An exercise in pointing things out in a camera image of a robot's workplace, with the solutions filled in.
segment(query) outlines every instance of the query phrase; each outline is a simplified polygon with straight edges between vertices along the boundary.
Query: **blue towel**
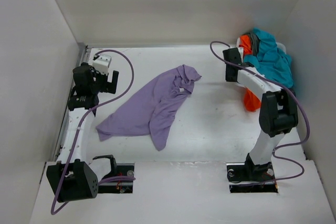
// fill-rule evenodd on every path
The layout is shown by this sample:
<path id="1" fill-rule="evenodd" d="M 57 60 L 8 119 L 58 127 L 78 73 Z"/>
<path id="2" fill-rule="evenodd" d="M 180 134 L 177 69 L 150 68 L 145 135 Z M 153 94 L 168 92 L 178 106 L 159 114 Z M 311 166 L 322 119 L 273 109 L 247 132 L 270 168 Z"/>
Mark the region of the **blue towel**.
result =
<path id="1" fill-rule="evenodd" d="M 254 28 L 253 32 L 260 39 L 259 53 L 257 56 L 246 55 L 244 62 L 252 63 L 267 79 L 280 82 L 287 88 L 293 87 L 290 56 L 277 47 L 273 35 L 258 28 Z"/>

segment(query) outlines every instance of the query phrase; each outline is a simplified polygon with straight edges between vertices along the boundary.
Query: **white wall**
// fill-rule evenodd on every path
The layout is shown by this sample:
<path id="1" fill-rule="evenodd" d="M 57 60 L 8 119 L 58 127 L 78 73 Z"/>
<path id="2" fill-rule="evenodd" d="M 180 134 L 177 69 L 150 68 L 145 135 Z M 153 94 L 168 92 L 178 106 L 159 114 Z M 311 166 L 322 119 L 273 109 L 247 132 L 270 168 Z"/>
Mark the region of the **white wall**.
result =
<path id="1" fill-rule="evenodd" d="M 253 26 L 276 34 L 297 0 L 57 0 L 87 44 L 233 42 Z"/>
<path id="2" fill-rule="evenodd" d="M 55 0 L 0 0 L 0 223 L 29 223 L 77 54 Z"/>
<path id="3" fill-rule="evenodd" d="M 299 0 L 279 34 L 293 57 L 297 95 L 311 123 L 307 156 L 318 167 L 336 214 L 336 0 Z M 299 125 L 305 135 L 304 125 Z"/>

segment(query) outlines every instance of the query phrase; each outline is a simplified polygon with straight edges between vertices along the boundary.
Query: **purple cable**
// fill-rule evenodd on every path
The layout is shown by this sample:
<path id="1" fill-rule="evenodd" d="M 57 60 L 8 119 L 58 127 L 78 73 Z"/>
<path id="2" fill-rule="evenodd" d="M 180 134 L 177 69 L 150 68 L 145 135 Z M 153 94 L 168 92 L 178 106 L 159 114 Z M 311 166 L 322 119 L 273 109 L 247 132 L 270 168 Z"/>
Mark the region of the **purple cable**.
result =
<path id="1" fill-rule="evenodd" d="M 124 96 L 129 90 L 130 88 L 132 87 L 133 85 L 133 82 L 134 82 L 134 69 L 133 69 L 133 65 L 131 63 L 131 61 L 129 60 L 129 58 L 127 58 L 126 55 L 124 55 L 123 53 L 119 52 L 119 51 L 116 51 L 116 50 L 112 50 L 112 49 L 106 49 L 106 50 L 102 50 L 102 51 L 99 51 L 98 53 L 96 53 L 96 55 L 99 55 L 103 52 L 114 52 L 116 54 L 119 54 L 121 55 L 127 62 L 128 64 L 130 65 L 131 67 L 131 71 L 132 71 L 132 79 L 131 79 L 131 82 L 129 84 L 129 86 L 127 87 L 127 89 L 121 94 L 119 95 L 118 97 L 115 97 L 109 101 L 106 101 L 106 102 L 103 102 L 101 104 L 98 104 L 96 106 L 94 106 L 93 108 L 90 108 L 84 115 L 83 117 L 81 118 L 81 120 L 79 121 L 78 123 L 78 128 L 81 127 L 84 119 L 86 118 L 86 116 L 93 110 L 105 105 L 105 104 L 108 104 L 110 102 L 113 102 L 119 98 L 121 98 L 122 96 Z M 59 193 L 61 191 L 61 186 L 63 184 L 63 181 L 64 181 L 64 178 L 65 178 L 65 174 L 67 172 L 67 169 L 69 167 L 69 164 L 70 164 L 70 160 L 71 160 L 71 157 L 73 155 L 73 152 L 75 150 L 75 147 L 76 147 L 76 142 L 77 142 L 77 138 L 78 138 L 78 135 L 79 135 L 79 130 L 76 130 L 76 134 L 75 134 L 75 138 L 74 138 L 74 142 L 72 143 L 72 147 L 71 147 L 71 150 L 70 150 L 70 153 L 69 153 L 69 157 L 65 163 L 65 166 L 64 166 L 64 170 L 62 172 L 62 175 L 61 175 L 61 178 L 59 180 L 59 183 L 58 183 L 58 186 L 57 186 L 57 189 L 56 189 L 56 192 L 55 192 L 55 197 L 54 197 L 54 200 L 52 201 L 52 204 L 51 204 L 51 214 L 52 215 L 55 215 L 57 214 L 68 202 L 65 202 L 63 205 L 61 205 L 58 209 L 55 210 L 55 206 L 56 206 L 56 202 L 57 202 L 57 199 L 58 199 L 58 196 L 59 196 Z M 101 182 L 99 182 L 99 184 L 101 183 L 105 183 L 105 182 L 110 182 L 110 181 L 114 181 L 113 179 L 116 179 L 117 181 L 119 180 L 135 180 L 135 178 L 133 177 L 128 177 L 128 176 L 117 176 L 117 177 L 112 177 L 112 178 L 107 178 L 107 179 L 103 179 Z"/>
<path id="2" fill-rule="evenodd" d="M 304 122 L 306 123 L 306 129 L 307 129 L 307 131 L 306 131 L 306 136 L 304 137 L 304 139 L 303 139 L 302 141 L 300 141 L 300 142 L 296 142 L 296 143 L 290 143 L 290 144 L 282 144 L 282 145 L 279 145 L 279 146 L 275 147 L 274 150 L 273 150 L 273 152 L 272 152 L 273 157 L 275 157 L 275 158 L 277 158 L 277 159 L 282 159 L 282 160 L 290 161 L 290 162 L 295 163 L 295 164 L 297 164 L 298 166 L 300 166 L 301 169 L 302 169 L 302 171 L 301 171 L 299 174 L 296 174 L 296 175 L 293 175 L 293 176 L 289 176 L 289 177 L 284 177 L 284 178 L 270 179 L 270 180 L 266 180 L 266 181 L 264 181 L 264 182 L 259 182 L 259 183 L 243 184 L 242 186 L 257 186 L 257 185 L 263 185 L 264 183 L 267 183 L 267 182 L 275 182 L 275 181 L 279 181 L 279 180 L 285 180 L 285 179 L 292 179 L 292 178 L 300 177 L 302 174 L 304 174 L 305 168 L 304 168 L 299 162 L 297 162 L 297 161 L 295 161 L 295 160 L 292 160 L 292 159 L 290 159 L 290 158 L 287 158 L 287 157 L 280 157 L 280 156 L 275 155 L 275 151 L 278 150 L 278 149 L 280 149 L 280 148 L 284 148 L 284 147 L 288 147 L 288 146 L 295 146 L 295 145 L 302 145 L 302 144 L 304 144 L 306 141 L 308 141 L 308 138 L 309 138 L 309 136 L 310 136 L 310 125 L 309 125 L 309 121 L 308 121 L 308 117 L 307 117 L 307 115 L 306 115 L 306 112 L 304 111 L 304 109 L 303 109 L 302 105 L 300 104 L 299 100 L 298 100 L 298 99 L 295 97 L 295 95 L 294 95 L 294 94 L 293 94 L 293 93 L 292 93 L 286 86 L 284 86 L 283 84 L 281 84 L 281 83 L 279 83 L 279 82 L 276 82 L 276 81 L 268 80 L 268 79 L 266 79 L 265 77 L 262 77 L 261 75 L 256 74 L 256 73 L 254 73 L 253 71 L 251 71 L 251 70 L 249 70 L 249 69 L 246 69 L 246 68 L 244 68 L 244 67 L 242 67 L 242 66 L 240 66 L 240 65 L 237 65 L 237 64 L 234 64 L 234 63 L 231 63 L 231 62 L 229 62 L 229 61 L 226 61 L 226 60 L 222 59 L 220 56 L 218 56 L 218 55 L 215 53 L 214 49 L 212 48 L 212 45 L 213 45 L 214 43 L 223 44 L 223 45 L 225 45 L 225 46 L 227 46 L 227 47 L 229 47 L 229 48 L 230 48 L 231 46 L 230 46 L 229 44 L 227 44 L 227 43 L 222 42 L 222 41 L 212 41 L 212 42 L 210 43 L 210 50 L 211 50 L 211 52 L 214 54 L 214 56 L 216 56 L 216 58 L 218 58 L 219 60 L 223 61 L 225 64 L 234 66 L 234 67 L 239 68 L 239 69 L 241 69 L 241 70 L 245 70 L 245 71 L 247 71 L 247 72 L 253 74 L 254 76 L 258 77 L 260 80 L 263 80 L 263 81 L 267 81 L 267 82 L 273 83 L 273 84 L 275 84 L 275 85 L 281 87 L 282 89 L 284 89 L 284 90 L 290 95 L 290 97 L 292 97 L 292 99 L 295 101 L 296 105 L 298 106 L 299 110 L 300 110 L 301 113 L 302 113 Z"/>

